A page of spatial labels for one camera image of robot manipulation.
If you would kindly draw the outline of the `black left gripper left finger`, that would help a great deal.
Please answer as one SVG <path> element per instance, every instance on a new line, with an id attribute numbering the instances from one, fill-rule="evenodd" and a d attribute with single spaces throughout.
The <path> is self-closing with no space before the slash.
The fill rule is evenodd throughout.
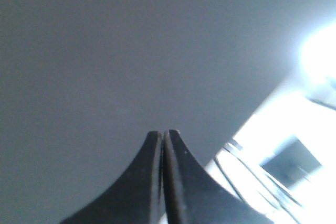
<path id="1" fill-rule="evenodd" d="M 161 134 L 151 131 L 123 174 L 98 198 L 62 222 L 158 223 L 161 155 Z"/>

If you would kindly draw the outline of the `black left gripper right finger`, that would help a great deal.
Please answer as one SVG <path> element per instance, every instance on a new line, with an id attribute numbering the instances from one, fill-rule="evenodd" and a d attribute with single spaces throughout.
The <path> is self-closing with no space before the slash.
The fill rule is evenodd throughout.
<path id="1" fill-rule="evenodd" d="M 177 130 L 164 133 L 163 189 L 168 223 L 271 223 L 212 179 Z"/>

